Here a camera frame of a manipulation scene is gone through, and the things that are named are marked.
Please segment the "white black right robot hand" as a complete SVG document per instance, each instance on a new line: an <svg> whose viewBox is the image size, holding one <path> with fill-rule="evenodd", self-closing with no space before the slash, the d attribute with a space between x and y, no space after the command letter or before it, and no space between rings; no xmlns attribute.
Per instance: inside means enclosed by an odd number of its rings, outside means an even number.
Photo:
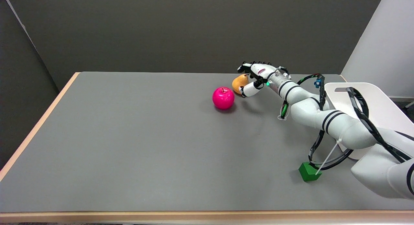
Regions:
<svg viewBox="0 0 414 225"><path fill-rule="evenodd" d="M271 63L265 62L243 62L238 67L237 72L245 73L250 79L254 79L253 82L239 87L240 94L243 98L256 95L264 86L270 87L276 82L276 78L279 76L289 80L291 79L286 67L275 67Z"/></svg>

